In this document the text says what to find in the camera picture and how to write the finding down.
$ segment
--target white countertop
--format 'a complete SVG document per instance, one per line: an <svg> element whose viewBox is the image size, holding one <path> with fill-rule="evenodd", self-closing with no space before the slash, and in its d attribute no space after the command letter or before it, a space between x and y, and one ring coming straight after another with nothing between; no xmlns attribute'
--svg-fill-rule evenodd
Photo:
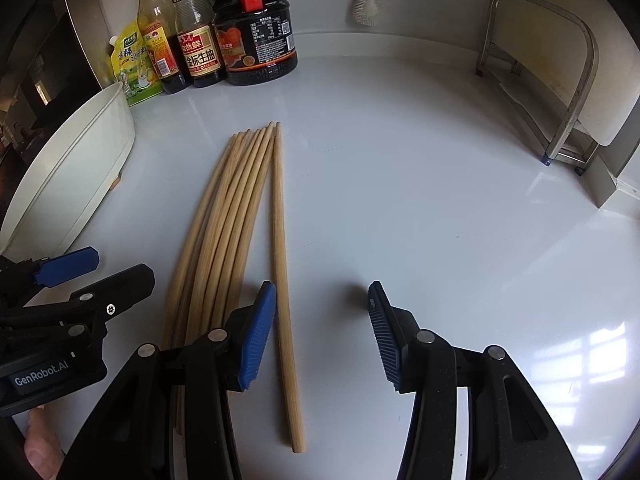
<svg viewBox="0 0 640 480"><path fill-rule="evenodd" d="M396 477L413 396L385 379L359 293L373 280L452 345L503 346L584 478L596 479L640 417L640 230L598 211L569 167L541 164L508 111L471 73L353 57L301 59L265 85L225 82L133 107L136 142L122 181L74 244L95 247L100 267L49 299L140 262L157 284L108 324L108 378L55 402L63 445L136 347L159 342L168 280L228 138L273 120L284 124L308 452L294 455L286 442L270 337L258 379L231 396L245 480ZM268 193L248 290L271 277ZM455 478L464 476L461 453Z"/></svg>

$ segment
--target barcode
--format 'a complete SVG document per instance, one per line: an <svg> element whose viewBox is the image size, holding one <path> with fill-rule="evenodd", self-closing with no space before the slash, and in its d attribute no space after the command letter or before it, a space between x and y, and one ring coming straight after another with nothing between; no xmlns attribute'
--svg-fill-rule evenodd
<svg viewBox="0 0 640 480"><path fill-rule="evenodd" d="M156 65L158 65L158 70L160 71L160 75L170 75L171 74L171 70L169 70L169 66L167 65L166 61L164 60L164 57L161 59L158 59L156 61Z"/></svg>

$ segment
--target cleaning brush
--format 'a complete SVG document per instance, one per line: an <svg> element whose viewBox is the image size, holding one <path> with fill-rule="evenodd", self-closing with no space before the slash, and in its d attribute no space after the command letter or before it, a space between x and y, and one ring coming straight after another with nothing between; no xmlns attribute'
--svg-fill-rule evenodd
<svg viewBox="0 0 640 480"><path fill-rule="evenodd" d="M373 27L382 12L380 4L376 0L354 0L351 7L353 19L367 27Z"/></svg>

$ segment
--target metal cutting board stand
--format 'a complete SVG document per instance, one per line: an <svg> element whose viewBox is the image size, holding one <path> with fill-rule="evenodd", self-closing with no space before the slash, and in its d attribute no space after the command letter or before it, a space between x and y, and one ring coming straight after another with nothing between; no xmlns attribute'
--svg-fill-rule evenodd
<svg viewBox="0 0 640 480"><path fill-rule="evenodd" d="M552 160L560 160L575 167L575 173L582 175L588 168L598 148L578 116L587 101L591 85L598 69L598 44L589 26L578 16L545 0L524 0L543 7L575 23L584 34L587 56L574 95L563 115L534 95L522 80L521 63L510 54L492 43L495 18L502 0L491 0L487 16L487 29L482 52L478 58L476 75L484 76L511 102L517 113L526 122L542 145L544 153L540 159L546 166ZM511 70L487 65L487 60L495 57L511 64Z"/></svg>

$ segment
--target yellow seasoning packet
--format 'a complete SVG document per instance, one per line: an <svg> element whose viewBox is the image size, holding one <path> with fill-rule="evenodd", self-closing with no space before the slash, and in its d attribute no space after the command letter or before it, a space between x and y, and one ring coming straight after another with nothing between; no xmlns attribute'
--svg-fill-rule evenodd
<svg viewBox="0 0 640 480"><path fill-rule="evenodd" d="M145 41L136 22L129 23L119 37L111 38L114 47L111 66L116 79L122 81L129 106L162 92Z"/></svg>

